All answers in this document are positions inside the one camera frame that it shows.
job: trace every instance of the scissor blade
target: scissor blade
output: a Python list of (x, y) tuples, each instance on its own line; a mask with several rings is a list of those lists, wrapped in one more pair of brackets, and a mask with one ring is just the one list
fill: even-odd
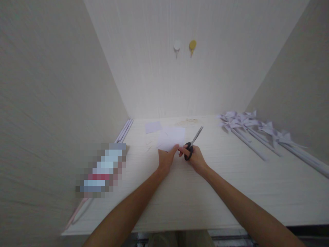
[(191, 142), (191, 146), (193, 146), (194, 141), (198, 138), (198, 136), (199, 136), (199, 134), (201, 133), (201, 130), (202, 130), (202, 129), (203, 129), (203, 126), (201, 126), (201, 128), (199, 129), (199, 131), (196, 133), (196, 135), (195, 135), (193, 141)]

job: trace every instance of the left hand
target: left hand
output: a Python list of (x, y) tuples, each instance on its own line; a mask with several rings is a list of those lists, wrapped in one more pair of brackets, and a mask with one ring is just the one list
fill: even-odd
[(170, 167), (172, 164), (172, 161), (174, 159), (174, 155), (176, 153), (176, 151), (178, 150), (179, 144), (176, 144), (172, 150), (170, 150), (169, 152), (163, 151), (158, 149), (159, 152), (159, 167), (158, 167), (158, 171), (162, 174), (164, 174), (165, 176), (168, 175), (169, 171), (170, 171)]

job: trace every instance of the white wall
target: white wall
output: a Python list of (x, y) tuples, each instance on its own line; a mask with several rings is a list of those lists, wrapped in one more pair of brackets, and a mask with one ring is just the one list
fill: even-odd
[(312, 0), (248, 110), (329, 164), (329, 2)]
[(133, 118), (245, 110), (308, 3), (84, 1)]
[(1, 1), (0, 16), (0, 246), (63, 246), (78, 149), (128, 115), (83, 1)]

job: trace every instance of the forearm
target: forearm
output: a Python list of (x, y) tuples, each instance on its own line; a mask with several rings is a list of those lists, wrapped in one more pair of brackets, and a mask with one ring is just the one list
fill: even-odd
[(238, 191), (211, 168), (208, 168), (202, 176), (260, 246), (305, 246), (276, 218)]
[(165, 174), (156, 170), (104, 218), (83, 246), (121, 246), (164, 178)]

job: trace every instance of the black scissor handle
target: black scissor handle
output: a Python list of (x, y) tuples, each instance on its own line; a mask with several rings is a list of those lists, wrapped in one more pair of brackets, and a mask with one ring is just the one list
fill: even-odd
[(193, 146), (191, 146), (191, 143), (190, 142), (186, 143), (185, 145), (187, 145), (186, 149), (190, 151), (190, 156), (189, 157), (187, 157), (187, 155), (184, 154), (184, 159), (186, 161), (188, 161), (188, 160), (190, 160), (190, 158), (191, 158), (191, 156), (193, 154)]

